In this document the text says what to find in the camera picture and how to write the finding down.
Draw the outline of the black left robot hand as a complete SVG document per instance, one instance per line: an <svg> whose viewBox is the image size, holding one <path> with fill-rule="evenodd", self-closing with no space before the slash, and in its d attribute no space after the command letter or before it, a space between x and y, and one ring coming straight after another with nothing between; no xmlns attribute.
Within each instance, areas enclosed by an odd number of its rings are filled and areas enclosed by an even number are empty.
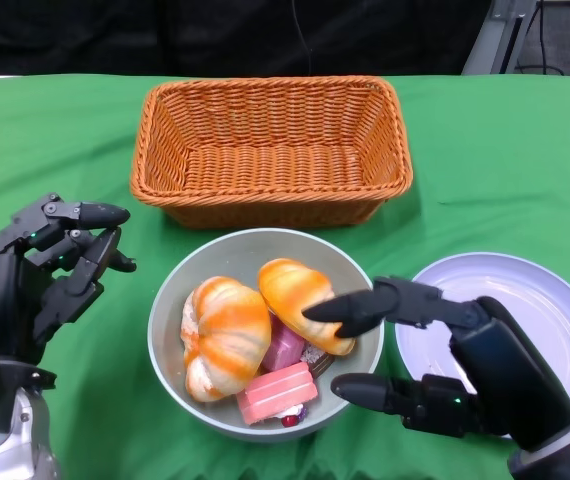
<svg viewBox="0 0 570 480"><path fill-rule="evenodd" d="M118 249L127 209L47 194L0 231L0 357L38 364L61 326L103 293L107 269L132 273Z"/></svg>

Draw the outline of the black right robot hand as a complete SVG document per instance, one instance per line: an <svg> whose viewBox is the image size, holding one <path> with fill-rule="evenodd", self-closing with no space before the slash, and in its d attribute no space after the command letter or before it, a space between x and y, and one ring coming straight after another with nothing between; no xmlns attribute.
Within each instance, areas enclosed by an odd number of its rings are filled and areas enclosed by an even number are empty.
<svg viewBox="0 0 570 480"><path fill-rule="evenodd" d="M305 318L337 322L338 338L355 338L387 321L418 329L438 321L450 331L449 349L475 391L461 381L426 374L419 380L342 374L331 382L339 398L397 415L405 428L450 437L508 435L534 451L570 430L570 397L523 330L488 296L456 302L436 287L378 277L372 289L317 303Z"/></svg>

